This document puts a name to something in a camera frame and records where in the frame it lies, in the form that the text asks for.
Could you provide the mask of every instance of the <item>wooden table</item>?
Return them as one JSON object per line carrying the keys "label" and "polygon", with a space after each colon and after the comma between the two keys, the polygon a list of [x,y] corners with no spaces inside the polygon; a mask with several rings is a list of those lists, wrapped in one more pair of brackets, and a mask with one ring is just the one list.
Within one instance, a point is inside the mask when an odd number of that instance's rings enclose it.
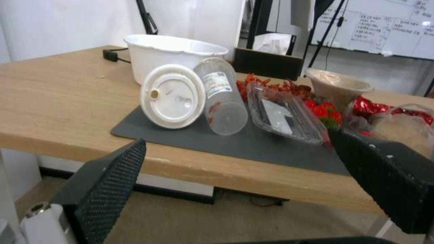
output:
{"label": "wooden table", "polygon": [[[0,148],[86,162],[129,143],[131,140],[109,132],[138,105],[139,85],[130,64],[104,60],[102,49],[1,65]],[[367,97],[389,104],[412,101],[433,106],[428,99],[389,92],[373,92]],[[155,143],[148,143],[141,172],[382,213],[348,176]]]}

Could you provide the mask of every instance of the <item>white plastic bowl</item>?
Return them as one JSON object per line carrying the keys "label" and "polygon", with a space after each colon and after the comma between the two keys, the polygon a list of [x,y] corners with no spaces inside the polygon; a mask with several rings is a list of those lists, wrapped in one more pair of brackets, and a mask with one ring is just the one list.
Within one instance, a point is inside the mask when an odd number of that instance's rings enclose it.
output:
{"label": "white plastic bowl", "polygon": [[367,82],[325,70],[307,69],[306,76],[312,80],[315,95],[327,98],[341,112],[354,98],[374,89]]}
{"label": "white plastic bowl", "polygon": [[128,44],[134,79],[140,85],[161,65],[180,64],[193,69],[205,58],[224,58],[229,52],[216,44],[173,36],[129,35],[124,41]]}

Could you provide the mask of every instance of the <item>plastic food container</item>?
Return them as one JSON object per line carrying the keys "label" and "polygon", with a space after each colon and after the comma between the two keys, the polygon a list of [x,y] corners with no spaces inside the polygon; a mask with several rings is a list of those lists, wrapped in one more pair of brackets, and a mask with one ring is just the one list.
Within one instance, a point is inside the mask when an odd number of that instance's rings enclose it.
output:
{"label": "plastic food container", "polygon": [[140,85],[151,70],[164,64],[180,64],[193,69],[208,57],[223,58],[228,49],[216,44],[159,35],[129,35],[128,44],[134,79]]}
{"label": "plastic food container", "polygon": [[193,123],[205,106],[205,87],[189,68],[167,64],[152,70],[140,89],[140,106],[156,125],[178,129]]}
{"label": "plastic food container", "polygon": [[306,76],[312,80],[315,95],[330,100],[340,112],[354,98],[374,89],[364,81],[325,70],[307,69]]}
{"label": "plastic food container", "polygon": [[259,128],[312,145],[329,141],[327,128],[300,97],[252,82],[247,100],[253,124]]}
{"label": "plastic food container", "polygon": [[236,86],[237,75],[232,66],[220,58],[200,62],[194,71],[202,79],[207,101],[205,117],[219,135],[232,135],[247,124],[248,114]]}

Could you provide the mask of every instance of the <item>table leg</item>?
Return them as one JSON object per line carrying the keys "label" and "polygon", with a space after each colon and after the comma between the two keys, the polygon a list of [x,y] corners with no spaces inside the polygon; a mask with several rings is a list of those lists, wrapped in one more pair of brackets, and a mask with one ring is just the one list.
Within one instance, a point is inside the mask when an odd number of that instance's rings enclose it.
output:
{"label": "table leg", "polygon": [[366,232],[367,236],[381,238],[392,226],[393,222],[387,216],[379,216]]}
{"label": "table leg", "polygon": [[4,218],[9,222],[9,225],[15,232],[15,235],[20,234],[20,226],[18,216],[16,214],[15,204],[12,194],[9,189],[6,169],[3,163],[3,157],[0,150],[0,218]]}

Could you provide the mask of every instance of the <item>whiteboard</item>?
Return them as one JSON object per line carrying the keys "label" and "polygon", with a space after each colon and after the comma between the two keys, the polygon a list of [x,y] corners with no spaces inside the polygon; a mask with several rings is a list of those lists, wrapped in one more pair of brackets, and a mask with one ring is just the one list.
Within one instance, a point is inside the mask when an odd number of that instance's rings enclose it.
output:
{"label": "whiteboard", "polygon": [[[321,40],[339,2],[319,17],[311,44]],[[342,15],[344,22],[331,43]],[[434,0],[346,0],[324,46],[434,59]]]}

